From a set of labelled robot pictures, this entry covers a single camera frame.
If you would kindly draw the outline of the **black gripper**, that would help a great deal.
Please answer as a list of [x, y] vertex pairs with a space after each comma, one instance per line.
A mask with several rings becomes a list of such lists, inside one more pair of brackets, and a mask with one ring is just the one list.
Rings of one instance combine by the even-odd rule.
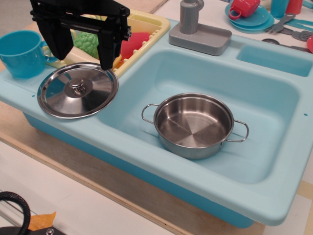
[[71, 28], [98, 33], [98, 55], [105, 71], [119, 57], [121, 40], [131, 36], [130, 9], [114, 0], [32, 0], [31, 6], [33, 21], [59, 60], [73, 48]]

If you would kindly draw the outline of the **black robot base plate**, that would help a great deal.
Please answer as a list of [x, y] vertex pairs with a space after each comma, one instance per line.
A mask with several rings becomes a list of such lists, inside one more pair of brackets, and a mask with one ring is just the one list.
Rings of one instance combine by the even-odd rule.
[[[19, 227], [2, 227], [0, 229], [1, 235], [20, 235], [20, 228]], [[24, 235], [65, 235], [63, 232], [59, 231], [54, 227], [44, 228], [40, 230], [27, 230]]]

